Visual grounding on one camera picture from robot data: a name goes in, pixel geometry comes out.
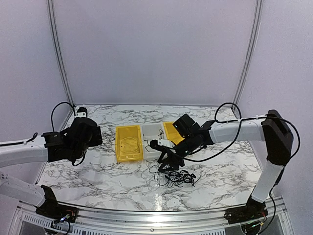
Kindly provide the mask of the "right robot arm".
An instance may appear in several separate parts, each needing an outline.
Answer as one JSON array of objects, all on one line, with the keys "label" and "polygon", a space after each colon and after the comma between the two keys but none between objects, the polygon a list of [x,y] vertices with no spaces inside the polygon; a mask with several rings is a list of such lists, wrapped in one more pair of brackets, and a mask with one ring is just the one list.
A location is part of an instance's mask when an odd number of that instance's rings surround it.
[{"label": "right robot arm", "polygon": [[203,125],[184,114],[173,123],[183,140],[174,144],[170,140],[151,140],[149,146],[161,152],[159,163],[172,169],[192,161],[190,156],[209,145],[236,141],[261,141],[266,144],[266,165],[251,193],[249,203],[243,207],[242,215],[253,219],[261,212],[261,203],[269,196],[284,168],[293,157],[294,136],[292,124],[283,119],[276,110],[269,110],[263,116],[228,121],[209,120]]}]

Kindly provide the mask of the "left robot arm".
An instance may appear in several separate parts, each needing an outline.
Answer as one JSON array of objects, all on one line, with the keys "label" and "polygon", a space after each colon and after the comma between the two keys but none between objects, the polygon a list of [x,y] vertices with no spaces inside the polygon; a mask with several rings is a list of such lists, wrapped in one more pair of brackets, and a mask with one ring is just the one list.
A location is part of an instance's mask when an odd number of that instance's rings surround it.
[{"label": "left robot arm", "polygon": [[[88,148],[101,144],[100,126],[90,118],[76,117],[72,125],[61,132],[46,132],[29,140],[1,143],[0,166],[60,160],[74,164],[78,159],[84,159]],[[0,193],[35,207],[42,206],[52,218],[62,213],[51,188],[32,185],[3,172],[0,174]]]}]

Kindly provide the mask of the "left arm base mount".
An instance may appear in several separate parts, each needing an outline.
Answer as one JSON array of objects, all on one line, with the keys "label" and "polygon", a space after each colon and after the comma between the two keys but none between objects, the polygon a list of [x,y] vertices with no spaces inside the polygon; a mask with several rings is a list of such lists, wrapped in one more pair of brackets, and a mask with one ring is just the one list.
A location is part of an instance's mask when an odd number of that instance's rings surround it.
[{"label": "left arm base mount", "polygon": [[67,219],[70,223],[76,221],[78,209],[72,206],[61,205],[48,186],[40,186],[44,192],[44,201],[39,206],[35,206],[36,214],[61,221],[62,218]]}]

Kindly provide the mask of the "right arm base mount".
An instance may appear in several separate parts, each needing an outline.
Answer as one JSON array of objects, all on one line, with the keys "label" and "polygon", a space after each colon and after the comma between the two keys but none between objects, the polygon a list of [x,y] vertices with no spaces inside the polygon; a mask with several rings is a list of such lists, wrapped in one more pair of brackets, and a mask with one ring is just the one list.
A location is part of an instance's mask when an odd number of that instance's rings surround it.
[{"label": "right arm base mount", "polygon": [[265,202],[261,203],[249,197],[245,205],[226,209],[224,218],[229,224],[235,224],[264,218],[267,215],[268,211]]}]

